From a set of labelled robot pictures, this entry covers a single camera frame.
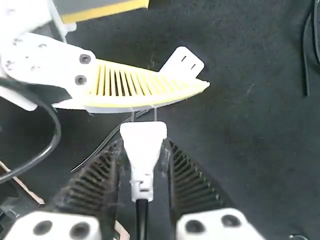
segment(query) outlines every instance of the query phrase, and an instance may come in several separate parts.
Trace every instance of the white plug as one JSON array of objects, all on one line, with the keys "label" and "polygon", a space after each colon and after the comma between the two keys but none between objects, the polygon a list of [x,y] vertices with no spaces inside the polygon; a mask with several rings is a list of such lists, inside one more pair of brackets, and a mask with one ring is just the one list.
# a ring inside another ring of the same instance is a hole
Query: white plug
[{"label": "white plug", "polygon": [[162,121],[127,122],[120,127],[124,149],[131,164],[131,199],[154,199],[154,168],[167,138]]}]

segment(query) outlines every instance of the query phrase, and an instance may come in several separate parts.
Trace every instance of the dark fabric surface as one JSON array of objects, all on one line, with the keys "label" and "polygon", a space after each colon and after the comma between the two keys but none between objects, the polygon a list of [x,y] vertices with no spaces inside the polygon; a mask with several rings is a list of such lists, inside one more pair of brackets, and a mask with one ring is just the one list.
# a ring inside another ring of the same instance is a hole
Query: dark fabric surface
[{"label": "dark fabric surface", "polygon": [[[81,22],[67,38],[98,58],[155,71],[176,47],[193,51],[205,63],[199,78],[211,86],[159,109],[169,138],[207,168],[268,240],[301,232],[318,239],[320,81],[310,32],[309,98],[303,95],[300,48],[309,5],[300,0],[151,0],[149,10]],[[29,113],[0,103],[0,157],[13,168],[44,147],[52,126],[41,110]],[[127,117],[58,114],[63,131],[58,149],[21,176],[46,200]],[[125,178],[119,219],[134,239],[135,209],[130,177]],[[166,179],[157,176],[150,239],[169,236],[167,198]]]}]

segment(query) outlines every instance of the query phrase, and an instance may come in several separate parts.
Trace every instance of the screw hole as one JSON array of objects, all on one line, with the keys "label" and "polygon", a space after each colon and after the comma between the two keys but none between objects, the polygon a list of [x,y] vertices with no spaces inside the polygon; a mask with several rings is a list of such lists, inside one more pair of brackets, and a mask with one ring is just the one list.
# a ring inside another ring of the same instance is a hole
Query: screw hole
[{"label": "screw hole", "polygon": [[86,222],[79,222],[70,230],[70,237],[73,240],[85,239],[90,232],[90,226]]},{"label": "screw hole", "polygon": [[45,235],[51,230],[52,225],[52,221],[41,221],[34,227],[33,233],[37,236]]},{"label": "screw hole", "polygon": [[188,221],[185,225],[185,229],[188,233],[193,233],[193,234],[200,234],[206,230],[202,222],[198,220]]},{"label": "screw hole", "polygon": [[87,78],[83,75],[79,75],[75,77],[75,84],[77,85],[85,85],[87,82]]},{"label": "screw hole", "polygon": [[224,215],[221,221],[225,227],[239,227],[241,225],[240,220],[233,215]]},{"label": "screw hole", "polygon": [[89,64],[91,62],[91,57],[87,54],[81,54],[79,60],[82,64]]}]

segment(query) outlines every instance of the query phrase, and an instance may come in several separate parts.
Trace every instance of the yellow ridged pad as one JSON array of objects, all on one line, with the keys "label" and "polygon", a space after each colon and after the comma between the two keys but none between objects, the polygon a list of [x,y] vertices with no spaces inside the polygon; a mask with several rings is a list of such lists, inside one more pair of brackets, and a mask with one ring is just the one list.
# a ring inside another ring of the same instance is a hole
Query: yellow ridged pad
[{"label": "yellow ridged pad", "polygon": [[169,77],[159,72],[97,60],[97,77],[82,104],[94,112],[121,113],[179,102],[203,92],[209,82]]}]

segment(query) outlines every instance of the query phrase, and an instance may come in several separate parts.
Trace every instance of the black wire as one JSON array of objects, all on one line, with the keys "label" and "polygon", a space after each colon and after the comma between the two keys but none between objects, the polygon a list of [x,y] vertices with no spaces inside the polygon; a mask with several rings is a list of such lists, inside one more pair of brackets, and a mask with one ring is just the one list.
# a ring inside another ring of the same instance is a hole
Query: black wire
[{"label": "black wire", "polygon": [[147,240],[148,238],[148,207],[147,199],[138,199],[135,202],[137,240]]},{"label": "black wire", "polygon": [[320,51],[319,51],[319,40],[318,40],[318,0],[313,0],[312,9],[307,16],[302,34],[302,61],[303,61],[303,70],[304,70],[304,87],[305,95],[310,96],[310,81],[309,81],[309,70],[308,70],[308,61],[307,61],[307,47],[306,47],[306,38],[308,27],[312,18],[312,35],[313,35],[313,48],[314,54],[318,64],[320,64]]},{"label": "black wire", "polygon": [[[134,119],[141,117],[147,112],[149,112],[149,109],[139,111],[138,113],[134,114]],[[132,121],[132,116],[128,117],[126,120],[122,121],[118,126],[116,126],[115,129],[113,129],[112,132],[110,132],[109,135],[105,137],[105,139],[100,143],[100,145],[85,160],[83,160],[81,163],[75,166],[71,170],[71,172],[73,173],[80,170],[85,165],[86,162],[94,158],[108,144],[108,142],[117,134],[117,132],[120,130],[121,124],[128,123],[131,121]]]},{"label": "black wire", "polygon": [[318,41],[318,0],[313,0],[313,45],[316,60],[320,64],[319,41]]},{"label": "black wire", "polygon": [[311,21],[311,13],[306,18],[304,27],[303,27],[303,35],[302,35],[302,57],[303,57],[303,70],[304,70],[304,84],[305,84],[305,95],[307,97],[310,96],[310,84],[309,84],[309,71],[308,71],[308,63],[307,63],[307,50],[306,50],[306,38],[308,26]]},{"label": "black wire", "polygon": [[57,117],[55,109],[50,105],[44,103],[36,94],[28,90],[25,86],[21,83],[17,82],[14,79],[4,79],[0,77],[0,86],[10,89],[19,93],[20,95],[24,96],[29,101],[37,104],[39,107],[44,108],[44,110],[50,115],[54,122],[54,132],[50,143],[36,156],[32,157],[26,163],[22,164],[21,166],[11,170],[0,176],[0,184],[3,184],[6,181],[11,180],[12,178],[23,174],[24,172],[28,171],[29,169],[33,168],[35,165],[40,163],[44,160],[58,145],[60,138],[61,138],[61,124]]}]

